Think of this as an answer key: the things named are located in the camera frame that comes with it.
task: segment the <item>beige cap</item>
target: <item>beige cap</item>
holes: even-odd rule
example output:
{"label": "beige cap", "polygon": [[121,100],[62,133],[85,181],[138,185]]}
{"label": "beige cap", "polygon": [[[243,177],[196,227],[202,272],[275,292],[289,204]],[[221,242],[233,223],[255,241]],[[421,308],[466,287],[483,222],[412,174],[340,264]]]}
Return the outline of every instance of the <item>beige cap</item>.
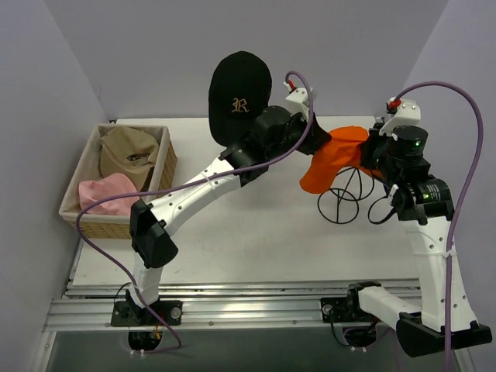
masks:
{"label": "beige cap", "polygon": [[117,126],[102,137],[100,171],[103,177],[125,174],[141,191],[157,162],[159,144],[142,130]]}

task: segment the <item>gray floor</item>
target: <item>gray floor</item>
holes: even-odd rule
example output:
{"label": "gray floor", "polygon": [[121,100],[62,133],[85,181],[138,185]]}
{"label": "gray floor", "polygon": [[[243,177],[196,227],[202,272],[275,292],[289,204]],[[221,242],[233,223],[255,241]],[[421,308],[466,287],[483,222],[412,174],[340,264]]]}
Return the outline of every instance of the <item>gray floor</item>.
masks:
{"label": "gray floor", "polygon": [[[127,333],[59,332],[49,372],[79,371],[311,371],[396,372],[391,335],[366,353],[336,344],[330,329],[211,330],[181,333],[184,348],[161,355],[131,357]],[[172,343],[166,335],[163,344]],[[438,372],[443,355],[411,359],[400,350],[401,372]],[[455,363],[453,372],[459,369]]]}

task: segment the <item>lavender wall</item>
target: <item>lavender wall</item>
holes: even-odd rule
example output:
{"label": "lavender wall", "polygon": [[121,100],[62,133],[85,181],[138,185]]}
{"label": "lavender wall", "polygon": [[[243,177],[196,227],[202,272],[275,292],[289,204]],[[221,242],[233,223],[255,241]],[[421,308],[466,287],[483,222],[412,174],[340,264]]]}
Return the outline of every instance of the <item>lavender wall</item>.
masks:
{"label": "lavender wall", "polygon": [[57,207],[105,119],[41,0],[0,2],[0,370],[26,372],[77,234]]}
{"label": "lavender wall", "polygon": [[405,83],[447,0],[46,0],[111,118],[207,116],[217,63],[298,70],[320,115],[370,115]]}
{"label": "lavender wall", "polygon": [[[485,120],[484,152],[466,198],[456,239],[467,295],[480,322],[496,334],[496,2],[449,0],[425,45],[409,84],[444,80],[468,90]],[[470,106],[441,88],[423,88],[410,94],[422,109],[422,123],[430,133],[427,155],[433,171],[460,192],[476,143],[476,125]],[[471,350],[477,371],[496,369],[496,346]]]}

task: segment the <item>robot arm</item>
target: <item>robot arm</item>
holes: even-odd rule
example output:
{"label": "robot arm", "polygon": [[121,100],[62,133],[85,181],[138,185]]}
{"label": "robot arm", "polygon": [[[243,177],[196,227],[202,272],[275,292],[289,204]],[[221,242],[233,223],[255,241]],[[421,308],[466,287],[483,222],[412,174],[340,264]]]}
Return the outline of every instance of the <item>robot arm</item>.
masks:
{"label": "robot arm", "polygon": [[428,133],[416,124],[414,101],[400,102],[388,122],[377,122],[362,145],[360,165],[380,171],[388,199],[412,243],[422,293],[422,307],[390,294],[377,282],[353,284],[347,304],[355,319],[372,314],[398,334],[403,350],[419,357],[444,350],[446,257],[452,256],[454,349],[489,343],[491,330],[478,323],[467,300],[454,244],[446,252],[453,201],[446,183],[429,174],[423,157]]}
{"label": "robot arm", "polygon": [[[292,99],[293,107],[300,111],[292,115],[279,106],[267,107],[256,118],[255,125],[246,135],[227,147],[198,176],[188,182],[205,179],[205,183],[173,192],[149,204],[139,200],[132,206],[130,230],[135,250],[133,276],[137,289],[148,305],[158,301],[164,265],[177,255],[178,249],[171,239],[177,230],[211,202],[254,181],[267,172],[268,167],[233,172],[235,174],[224,177],[215,175],[266,163],[287,152],[301,138],[307,126],[307,98],[301,92],[293,91],[288,97]],[[314,117],[310,132],[297,150],[307,155],[314,154],[330,140],[331,136],[319,127]],[[136,291],[129,291],[126,300],[136,321],[146,318],[144,304],[137,298]]]}

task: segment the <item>woven basket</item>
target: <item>woven basket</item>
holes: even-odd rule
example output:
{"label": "woven basket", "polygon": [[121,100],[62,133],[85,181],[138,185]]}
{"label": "woven basket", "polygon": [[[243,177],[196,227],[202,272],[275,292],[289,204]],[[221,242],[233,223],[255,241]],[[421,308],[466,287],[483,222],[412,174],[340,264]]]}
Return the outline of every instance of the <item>woven basket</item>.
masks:
{"label": "woven basket", "polygon": [[[160,144],[157,164],[150,179],[149,191],[165,190],[171,187],[176,169],[177,157],[172,146],[169,130],[166,126],[131,126],[143,130],[155,137]],[[97,126],[84,148],[76,171],[65,193],[59,214],[74,228],[79,206],[78,185],[81,181],[99,179],[99,159],[102,148],[101,137],[114,129],[115,125]],[[145,202],[155,197],[143,198]],[[124,215],[84,215],[81,218],[81,228],[84,234],[92,239],[130,239],[129,217]]]}

